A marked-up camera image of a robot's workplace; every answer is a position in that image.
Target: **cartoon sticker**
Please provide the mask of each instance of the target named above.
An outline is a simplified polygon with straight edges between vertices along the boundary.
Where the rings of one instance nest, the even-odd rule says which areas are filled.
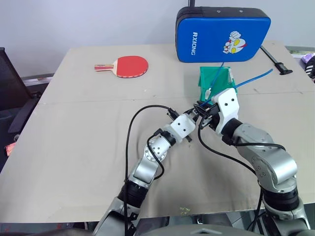
[[[223,47],[223,52],[226,54],[238,53],[246,46],[246,41],[241,38],[241,34],[237,31],[233,31],[230,33],[229,40],[225,43],[225,46]]]

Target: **beige table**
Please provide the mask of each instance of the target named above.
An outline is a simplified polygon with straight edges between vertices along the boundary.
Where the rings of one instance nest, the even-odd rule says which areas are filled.
[[[284,46],[266,42],[275,58],[294,72],[280,76],[259,51],[231,66],[236,83],[275,70],[239,88],[240,120],[267,130],[298,164],[298,190],[315,202],[315,87]],[[149,62],[139,78],[94,72],[95,63],[140,55]],[[25,126],[0,174],[0,222],[99,220],[124,180],[127,128],[133,114],[149,104],[187,110],[198,97],[201,65],[181,63],[174,45],[71,49]],[[143,155],[145,141],[170,122],[165,111],[148,110],[131,132],[129,168]],[[205,142],[241,160],[210,129]],[[257,181],[242,166],[208,152],[193,141],[168,153],[163,178],[151,187],[141,217],[245,210],[256,207]]]

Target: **robotic arm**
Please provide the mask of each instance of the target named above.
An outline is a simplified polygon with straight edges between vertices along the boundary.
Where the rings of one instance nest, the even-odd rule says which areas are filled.
[[[304,211],[302,200],[298,197],[296,187],[297,166],[293,158],[282,148],[265,146],[273,144],[271,136],[250,124],[241,123],[238,118],[239,105],[233,88],[226,89],[212,98],[212,111],[202,124],[210,126],[222,136],[222,140],[229,145],[235,145],[238,152],[248,160],[255,169],[258,182],[263,191],[263,203],[268,212],[267,224],[272,235],[289,236],[299,233],[302,236],[310,226]],[[140,207],[156,176],[159,164],[176,143],[181,143],[194,129],[199,116],[204,116],[198,109],[181,114],[171,123],[154,133],[156,139],[150,140],[144,148],[142,159],[131,171],[128,181],[124,184],[120,194],[114,198],[109,209],[95,228],[96,236],[125,235],[124,196],[127,194],[128,235],[133,235],[136,228],[132,224],[139,214]],[[230,227],[192,225],[170,227],[152,231],[152,235],[218,234],[222,235],[254,235]]]

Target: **black chair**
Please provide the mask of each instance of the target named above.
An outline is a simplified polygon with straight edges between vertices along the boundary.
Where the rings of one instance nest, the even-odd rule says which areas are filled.
[[[31,94],[0,47],[0,148],[13,143],[38,103],[40,94]],[[0,151],[0,171],[6,154]]]

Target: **paddle handle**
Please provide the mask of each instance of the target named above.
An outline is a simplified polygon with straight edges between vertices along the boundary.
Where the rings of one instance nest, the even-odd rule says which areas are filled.
[[[95,71],[106,71],[106,70],[112,70],[112,69],[114,69],[113,64],[95,65],[94,66]]]

